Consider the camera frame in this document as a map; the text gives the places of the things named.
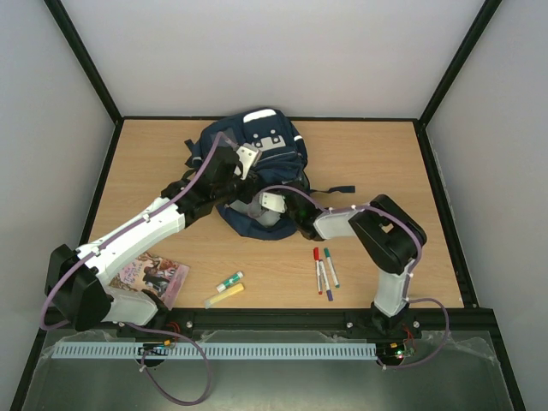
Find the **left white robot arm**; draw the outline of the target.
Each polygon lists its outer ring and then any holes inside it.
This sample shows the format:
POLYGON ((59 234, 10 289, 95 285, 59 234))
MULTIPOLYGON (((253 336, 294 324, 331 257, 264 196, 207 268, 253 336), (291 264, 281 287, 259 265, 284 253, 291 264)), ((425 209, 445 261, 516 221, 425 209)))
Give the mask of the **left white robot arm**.
POLYGON ((251 193, 258 182, 251 169, 260 155, 249 144, 210 150, 193 177, 172 182, 119 228, 75 250, 58 247, 51 254, 47 304, 76 331, 102 322, 147 325, 162 302, 149 291, 113 287, 112 279, 152 246, 211 213, 215 205, 251 193))

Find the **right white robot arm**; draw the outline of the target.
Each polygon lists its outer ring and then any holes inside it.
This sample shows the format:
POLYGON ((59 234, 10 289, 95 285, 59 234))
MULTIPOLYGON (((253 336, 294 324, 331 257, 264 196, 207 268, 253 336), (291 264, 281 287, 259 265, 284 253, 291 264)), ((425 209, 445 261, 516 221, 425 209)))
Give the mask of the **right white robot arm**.
POLYGON ((283 201, 285 213, 308 240, 360 241, 378 267, 370 326, 383 337, 399 330, 409 306, 410 280, 427 242, 425 231, 386 194, 339 209, 323 208, 301 194, 285 194, 283 201))

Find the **pink illustrated book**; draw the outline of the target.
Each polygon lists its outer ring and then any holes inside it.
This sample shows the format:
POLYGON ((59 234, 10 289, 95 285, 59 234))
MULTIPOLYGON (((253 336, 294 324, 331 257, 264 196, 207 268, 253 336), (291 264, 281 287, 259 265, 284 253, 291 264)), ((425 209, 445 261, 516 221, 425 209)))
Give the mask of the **pink illustrated book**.
POLYGON ((110 281, 110 286, 128 291, 152 292, 172 310, 190 267, 145 252, 125 265, 110 281))

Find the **navy blue student backpack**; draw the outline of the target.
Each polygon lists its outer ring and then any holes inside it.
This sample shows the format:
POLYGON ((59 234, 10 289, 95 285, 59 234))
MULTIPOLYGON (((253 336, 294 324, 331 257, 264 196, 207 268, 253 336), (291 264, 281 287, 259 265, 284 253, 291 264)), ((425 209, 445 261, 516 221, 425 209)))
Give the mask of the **navy blue student backpack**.
POLYGON ((252 167, 258 182, 249 194, 240 194, 215 205, 221 218, 240 236, 261 241, 279 241, 300 233, 286 213, 267 211, 259 203, 263 192, 298 193, 310 197, 313 189, 305 168, 305 141, 295 125, 278 109, 261 108, 227 116, 207 126, 197 141, 187 141, 191 152, 182 178, 191 178, 210 150, 221 146, 234 149, 248 143, 262 154, 252 167))

